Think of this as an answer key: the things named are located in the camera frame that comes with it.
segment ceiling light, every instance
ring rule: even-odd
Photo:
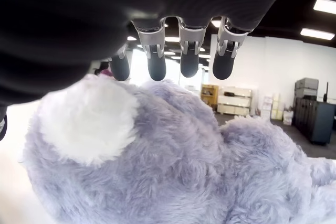
[[[219,27],[220,26],[220,24],[221,24],[221,21],[220,20],[213,20],[213,21],[211,21],[211,23],[215,26],[215,27]]]
[[[167,42],[180,42],[180,38],[179,37],[166,37],[165,41],[167,41]]]
[[[136,38],[132,37],[132,36],[128,36],[127,40],[137,40]]]
[[[206,59],[209,59],[210,58],[210,55],[198,55],[200,58],[206,58]]]
[[[301,35],[327,40],[331,40],[335,36],[335,34],[332,33],[326,33],[325,31],[317,31],[307,28],[302,29]]]
[[[316,0],[314,10],[336,14],[336,2],[331,0]]]

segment stuffed animal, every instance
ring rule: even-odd
[[[58,223],[286,224],[336,216],[336,167],[281,128],[222,127],[197,96],[162,81],[86,76],[44,97],[24,159]]]

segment furry surface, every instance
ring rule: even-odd
[[[107,80],[86,78],[80,83],[97,85],[100,93]],[[90,89],[76,93],[74,88],[65,91],[67,99],[91,96]],[[128,131],[134,139],[125,138],[118,157],[100,159],[99,166],[76,160],[76,152],[65,155],[56,142],[46,140],[50,132],[43,125],[52,114],[46,116],[40,109],[32,118],[26,167],[34,191],[60,223],[313,224],[336,216],[334,164],[307,158],[279,127],[252,118],[219,127],[209,107],[169,82],[143,88],[114,83],[110,88],[122,89],[126,98],[136,101]],[[65,113],[77,106],[59,93],[51,96],[60,101],[54,103],[54,111]],[[104,123],[109,113],[116,118],[116,110],[109,110],[116,105],[128,110],[124,103],[129,99],[116,104],[106,97],[94,96],[91,102],[102,109],[94,120],[88,119],[91,125],[75,124],[74,135],[90,126],[93,143],[101,141],[101,130],[109,136],[106,141],[119,139],[122,128],[102,128],[96,122]],[[90,106],[77,108],[86,115]],[[53,125],[58,138],[63,127],[73,123],[73,117],[62,118]]]

